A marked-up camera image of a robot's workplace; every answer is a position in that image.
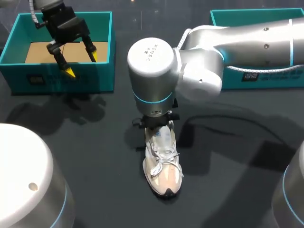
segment teal bin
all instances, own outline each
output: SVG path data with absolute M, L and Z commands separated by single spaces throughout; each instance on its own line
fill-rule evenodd
M 215 26 L 232 27 L 301 17 L 304 17 L 304 11 L 301 8 L 211 10 L 210 24 Z M 276 74 L 248 74 L 227 68 L 224 69 L 224 90 L 295 87 L 304 87 L 303 68 Z
M 52 37 L 46 27 L 36 29 L 31 14 L 19 14 L 0 57 L 0 72 L 13 94 L 100 93 L 114 90 L 115 32 L 112 12 L 77 12 L 76 15 L 85 19 L 93 42 L 108 42 L 107 60 L 69 63 L 76 79 L 62 73 L 56 63 L 25 63 L 31 42 L 50 42 Z M 41 17 L 42 14 L 38 13 L 38 20 L 42 21 Z

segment shoe sole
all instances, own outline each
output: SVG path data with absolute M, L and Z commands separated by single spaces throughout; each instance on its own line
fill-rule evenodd
M 148 179 L 147 172 L 146 172 L 146 159 L 143 160 L 142 167 L 143 167 L 143 172 L 144 172 L 144 175 L 145 175 L 145 177 L 146 177 L 146 180 L 147 180 L 147 182 L 148 182 L 148 184 L 149 184 L 149 186 L 150 186 L 152 192 L 153 192 L 157 197 L 162 198 L 162 199 L 164 199 L 164 200 L 169 200 L 169 199 L 175 198 L 175 197 L 179 194 L 180 189 L 179 189 L 176 193 L 172 192 L 171 189 L 167 189 L 166 192 L 165 192 L 165 194 L 163 194 L 163 195 L 159 194 L 159 193 L 153 188 L 153 186 L 151 185 L 151 183 L 150 183 L 150 181 L 149 181 L 149 179 Z

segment sneaker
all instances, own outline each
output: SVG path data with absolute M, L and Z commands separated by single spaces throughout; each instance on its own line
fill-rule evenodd
M 174 196 L 183 178 L 176 151 L 173 121 L 155 129 L 145 128 L 146 158 L 143 170 L 151 188 L 159 195 Z

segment black table surface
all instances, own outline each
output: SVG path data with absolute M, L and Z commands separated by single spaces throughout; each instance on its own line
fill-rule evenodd
M 39 134 L 76 201 L 75 228 L 261 228 L 282 172 L 304 139 L 304 92 L 224 91 L 205 104 L 179 99 L 175 122 L 183 167 L 174 200 L 157 199 L 143 174 L 141 117 L 127 73 L 130 46 L 158 37 L 176 46 L 212 9 L 302 7 L 300 0 L 66 0 L 75 11 L 112 11 L 117 39 L 113 94 L 11 96 L 0 77 L 0 121 Z M 28 1 L 0 9 L 10 31 Z

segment cardboard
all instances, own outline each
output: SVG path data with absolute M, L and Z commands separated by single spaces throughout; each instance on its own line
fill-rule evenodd
M 93 42 L 93 44 L 97 48 L 97 62 L 106 62 L 108 56 L 108 43 Z M 67 43 L 63 50 L 63 56 L 68 63 L 91 62 L 85 48 L 83 42 Z
M 28 55 L 25 63 L 55 63 L 53 55 L 50 55 L 47 49 L 49 42 L 34 42 L 31 43 L 28 49 Z
M 25 63 L 55 63 L 54 56 L 47 49 L 49 42 L 34 42 L 30 44 Z M 108 55 L 107 42 L 93 42 L 97 48 L 97 61 L 106 62 Z M 83 42 L 67 43 L 60 50 L 68 63 L 91 62 Z

